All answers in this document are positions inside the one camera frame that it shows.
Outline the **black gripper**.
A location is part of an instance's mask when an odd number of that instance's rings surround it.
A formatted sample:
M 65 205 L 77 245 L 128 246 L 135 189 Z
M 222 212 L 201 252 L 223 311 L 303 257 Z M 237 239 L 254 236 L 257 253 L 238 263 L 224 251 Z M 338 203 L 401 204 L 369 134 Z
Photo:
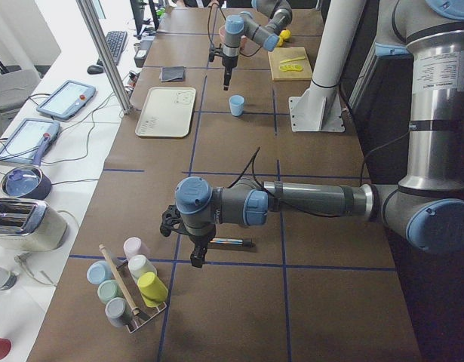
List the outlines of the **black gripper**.
M 190 254 L 191 264 L 193 267 L 202 268 L 205 264 L 208 244 L 216 236 L 216 226 L 207 224 L 201 228 L 188 227 L 187 231 L 189 239 L 195 244 L 194 250 Z
M 223 90 L 229 89 L 230 81 L 232 78 L 232 69 L 238 65 L 238 56 L 229 57 L 224 55 L 222 57 L 222 64 L 225 67 L 223 76 Z

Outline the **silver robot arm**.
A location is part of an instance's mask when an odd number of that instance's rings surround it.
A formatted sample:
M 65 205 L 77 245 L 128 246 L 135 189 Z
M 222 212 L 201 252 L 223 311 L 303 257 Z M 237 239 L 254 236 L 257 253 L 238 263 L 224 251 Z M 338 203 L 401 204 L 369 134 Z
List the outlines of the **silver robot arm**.
M 311 84 L 289 98 L 293 131 L 322 131 L 366 1 L 330 1 Z M 224 44 L 210 46 L 209 60 L 223 58 L 223 89 L 236 67 L 241 37 L 271 52 L 292 21 L 287 1 L 251 1 L 269 22 L 248 12 L 230 15 Z M 216 224 L 263 225 L 269 211 L 289 208 L 319 217 L 363 216 L 380 220 L 411 245 L 442 254 L 464 247 L 464 182 L 456 170 L 464 106 L 464 1 L 379 1 L 376 55 L 412 54 L 412 98 L 406 176 L 394 185 L 324 186 L 239 176 L 228 188 L 212 188 L 190 176 L 175 189 L 175 204 L 162 214 L 160 232 L 187 235 L 193 266 L 205 263 Z M 256 150 L 249 164 L 254 175 Z
M 244 36 L 268 52 L 274 51 L 279 43 L 279 35 L 293 19 L 293 12 L 288 1 L 252 1 L 252 7 L 269 18 L 262 26 L 246 11 L 230 15 L 225 22 L 225 36 L 219 55 L 224 66 L 223 90 L 229 89 L 232 70 L 238 64 L 241 38 Z

